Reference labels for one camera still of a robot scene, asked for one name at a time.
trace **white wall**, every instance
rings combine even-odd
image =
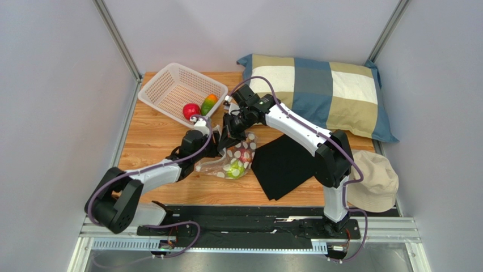
[[[135,83],[92,1],[2,1],[0,40],[0,270],[65,271]]]
[[[376,64],[400,175],[433,271],[483,271],[483,2],[413,0]]]
[[[142,72],[236,71],[247,54],[361,64],[398,0],[106,0]]]

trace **wooden table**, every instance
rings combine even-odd
[[[143,86],[156,73],[146,73]],[[231,90],[242,81],[240,72],[203,73]],[[222,124],[220,107],[211,117],[213,125]],[[181,143],[188,128],[164,114],[137,101],[134,116],[122,151],[119,168],[136,169],[164,159]],[[266,127],[250,128],[259,138],[259,146],[275,140],[281,132]],[[372,140],[354,136],[348,132],[352,149],[374,152]],[[152,200],[166,204],[190,205],[276,205],[276,206],[324,206],[322,185],[313,177],[278,201],[269,201],[252,171],[238,180],[226,180],[193,172],[186,179],[156,188],[141,197],[142,202]]]

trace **white plastic basket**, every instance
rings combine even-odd
[[[228,88],[222,83],[181,64],[170,63],[144,85],[138,98],[153,109],[193,128],[193,122],[183,116],[184,105],[195,103],[201,107],[205,98],[214,94],[218,101],[206,115],[211,117],[227,93]]]

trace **black mat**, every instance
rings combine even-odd
[[[257,148],[252,170],[269,200],[279,200],[315,174],[313,156],[287,135]]]

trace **checkered pillow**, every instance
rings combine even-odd
[[[243,78],[266,77],[287,107],[322,128],[399,141],[391,134],[378,68],[371,61],[358,66],[251,54],[238,64],[245,66]],[[249,85],[260,97],[271,93],[262,80],[250,80]]]

